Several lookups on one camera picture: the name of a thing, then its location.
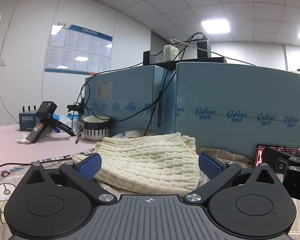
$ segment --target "white power adapter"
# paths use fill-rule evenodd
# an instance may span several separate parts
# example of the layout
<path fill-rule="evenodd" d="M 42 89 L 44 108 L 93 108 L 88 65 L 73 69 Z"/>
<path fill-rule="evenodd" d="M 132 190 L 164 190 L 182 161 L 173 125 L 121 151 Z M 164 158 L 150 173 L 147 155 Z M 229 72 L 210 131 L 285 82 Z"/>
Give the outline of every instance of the white power adapter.
<path fill-rule="evenodd" d="M 172 61 L 174 58 L 178 55 L 179 50 L 176 47 L 173 47 L 172 45 L 166 45 L 163 48 L 163 61 Z"/>

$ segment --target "phone screen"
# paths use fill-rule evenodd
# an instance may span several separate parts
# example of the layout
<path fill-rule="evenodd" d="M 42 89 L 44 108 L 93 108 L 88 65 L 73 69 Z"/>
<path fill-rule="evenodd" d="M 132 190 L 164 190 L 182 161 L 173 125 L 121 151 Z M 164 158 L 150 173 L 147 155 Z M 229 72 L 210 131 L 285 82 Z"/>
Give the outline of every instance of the phone screen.
<path fill-rule="evenodd" d="M 272 146 L 272 145 L 259 145 L 257 147 L 257 158 L 256 158 L 256 166 L 259 163 L 262 163 L 261 154 L 264 148 L 271 147 L 278 151 L 282 151 L 284 153 L 293 155 L 295 157 L 300 158 L 300 147 L 286 147 L 286 146 Z"/>

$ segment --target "bowl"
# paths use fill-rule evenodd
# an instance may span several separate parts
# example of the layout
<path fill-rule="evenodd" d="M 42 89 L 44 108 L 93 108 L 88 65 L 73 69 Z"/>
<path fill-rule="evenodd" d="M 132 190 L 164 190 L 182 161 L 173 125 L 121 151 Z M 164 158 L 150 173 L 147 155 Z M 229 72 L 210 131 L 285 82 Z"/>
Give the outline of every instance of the bowl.
<path fill-rule="evenodd" d="M 91 115 L 83 119 L 84 136 L 92 141 L 101 141 L 110 136 L 110 117 L 105 115 Z"/>

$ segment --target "cable knit texture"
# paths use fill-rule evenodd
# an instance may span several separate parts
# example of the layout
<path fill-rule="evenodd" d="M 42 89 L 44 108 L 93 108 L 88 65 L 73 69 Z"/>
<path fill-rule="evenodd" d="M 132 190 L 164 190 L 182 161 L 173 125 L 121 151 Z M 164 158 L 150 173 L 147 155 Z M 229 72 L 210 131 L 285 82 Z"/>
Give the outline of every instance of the cable knit texture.
<path fill-rule="evenodd" d="M 195 139 L 180 133 L 141 138 L 103 138 L 95 152 L 102 157 L 95 178 L 141 194 L 179 194 L 197 188 L 200 170 Z M 74 162 L 84 159 L 76 155 Z"/>

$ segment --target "pen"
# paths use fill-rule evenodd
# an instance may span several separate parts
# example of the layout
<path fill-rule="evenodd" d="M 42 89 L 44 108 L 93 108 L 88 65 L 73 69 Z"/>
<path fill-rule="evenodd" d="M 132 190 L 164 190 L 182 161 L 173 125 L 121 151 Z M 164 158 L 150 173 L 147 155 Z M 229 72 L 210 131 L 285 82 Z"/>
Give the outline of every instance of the pen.
<path fill-rule="evenodd" d="M 82 133 L 81 133 L 81 134 L 79 134 L 79 135 L 77 136 L 77 138 L 76 138 L 76 140 L 75 140 L 75 144 L 77 144 L 77 143 L 79 142 L 79 140 L 80 140 L 81 136 L 82 136 Z"/>

